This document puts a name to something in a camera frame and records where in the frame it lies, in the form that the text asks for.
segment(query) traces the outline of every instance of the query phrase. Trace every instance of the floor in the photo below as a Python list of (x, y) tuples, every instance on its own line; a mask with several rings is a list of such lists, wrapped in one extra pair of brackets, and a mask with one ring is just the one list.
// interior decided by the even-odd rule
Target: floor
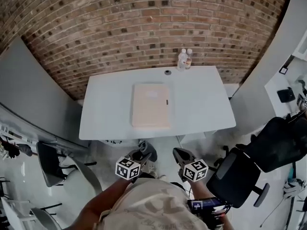
[[(157, 169), (160, 175), (165, 174), (170, 182), (182, 183), (177, 175), (178, 166), (173, 159), (172, 149), (180, 147), (176, 137), (153, 138), (148, 141), (155, 147), (158, 154)], [(223, 156), (223, 145), (232, 147), (236, 143), (249, 143), (249, 136), (233, 139), (227, 130), (215, 133), (206, 133), (206, 139), (199, 139), (182, 144), (182, 147), (189, 149), (197, 157), (203, 158), (209, 165), (219, 156)], [(114, 174), (115, 163), (120, 156), (126, 155), (133, 148), (112, 148), (99, 141), (91, 144), (90, 153), (82, 158), (83, 162), (90, 160), (97, 161), (97, 165), (90, 168), (98, 177), (103, 190), (110, 186), (117, 177)], [(269, 217), (262, 228), (260, 224), (280, 203), (283, 198), (283, 185), (289, 174), (290, 166), (284, 166), (270, 173), (261, 173), (257, 186), (262, 187), (270, 183), (270, 190), (267, 198), (259, 208), (253, 207), (257, 198), (251, 193), (244, 205), (239, 209), (231, 209), (228, 217), (236, 230), (280, 230), (287, 221), (290, 201), (283, 201), (276, 211)], [(17, 159), (6, 159), (0, 161), (0, 176), (5, 176), (11, 183), (7, 183), (9, 195), (14, 199), (30, 200), (32, 207), (45, 207), (62, 203), (63, 205), (49, 210), (56, 212), (55, 219), (62, 228), (69, 226), (80, 209), (74, 206), (70, 195), (65, 192), (62, 186), (47, 188), (40, 170), (36, 156), (27, 157), (21, 154)], [(23, 214), (29, 212), (30, 206), (20, 208)], [(42, 229), (37, 222), (32, 222), (27, 229)]]

